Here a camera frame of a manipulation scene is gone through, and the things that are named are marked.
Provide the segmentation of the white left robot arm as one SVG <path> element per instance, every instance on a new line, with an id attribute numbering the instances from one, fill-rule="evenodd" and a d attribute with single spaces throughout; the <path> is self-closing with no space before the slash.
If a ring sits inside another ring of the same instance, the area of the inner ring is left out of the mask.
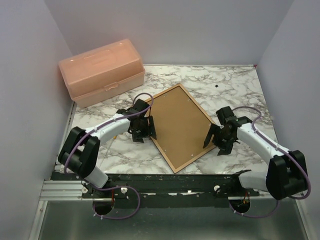
<path id="1" fill-rule="evenodd" d="M 107 197 L 111 191 L 111 185 L 107 182 L 109 178 L 97 166 L 100 146 L 125 132 L 131 134 L 132 141 L 136 143 L 143 143 L 149 137 L 156 139 L 153 116 L 146 116 L 152 104 L 137 99 L 133 106 L 117 110 L 112 118 L 100 125 L 87 129 L 72 128 L 57 158 L 64 165 L 63 171 L 72 171 L 94 185 L 93 191 L 99 197 Z"/>

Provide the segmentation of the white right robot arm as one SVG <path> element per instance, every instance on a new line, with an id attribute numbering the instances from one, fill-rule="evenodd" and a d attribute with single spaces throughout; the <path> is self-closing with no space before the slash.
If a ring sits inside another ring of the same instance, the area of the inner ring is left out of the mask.
<path id="1" fill-rule="evenodd" d="M 219 155 L 229 155 L 234 143 L 242 141 L 255 151 L 267 164 L 266 172 L 246 171 L 230 183 L 230 191 L 241 196 L 248 189 L 270 193 L 276 200 L 292 198 L 299 200 L 299 193 L 305 192 L 302 199 L 311 193 L 304 154 L 299 150 L 289 150 L 281 146 L 256 127 L 258 116 L 251 120 L 247 116 L 237 117 L 229 106 L 216 112 L 219 125 L 211 124 L 203 147 L 213 143 L 219 148 Z"/>

